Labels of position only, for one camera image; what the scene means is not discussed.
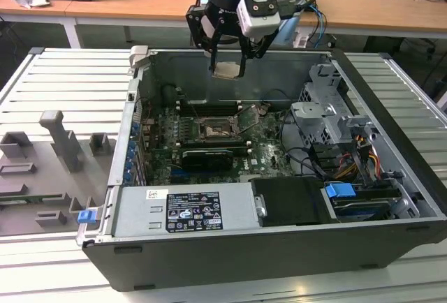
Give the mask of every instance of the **blue latch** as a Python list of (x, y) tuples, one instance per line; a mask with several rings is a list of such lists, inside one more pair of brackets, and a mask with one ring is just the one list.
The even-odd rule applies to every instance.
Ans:
[(94, 224), (96, 223), (96, 214), (98, 210), (82, 210), (78, 214), (79, 224)]
[(325, 187), (329, 198), (332, 197), (355, 197), (356, 191), (350, 183), (331, 183)]

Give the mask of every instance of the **power supply label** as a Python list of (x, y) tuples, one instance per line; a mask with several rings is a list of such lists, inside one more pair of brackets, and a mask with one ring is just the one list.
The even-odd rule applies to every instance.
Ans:
[(169, 233), (222, 230), (219, 193), (169, 193), (166, 230)]

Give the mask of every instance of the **paper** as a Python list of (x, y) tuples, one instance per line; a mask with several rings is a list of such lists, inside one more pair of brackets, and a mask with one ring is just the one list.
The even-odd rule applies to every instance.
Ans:
[(15, 2), (27, 9), (30, 9), (31, 7), (35, 6), (50, 5), (50, 3), (47, 0), (15, 0)]

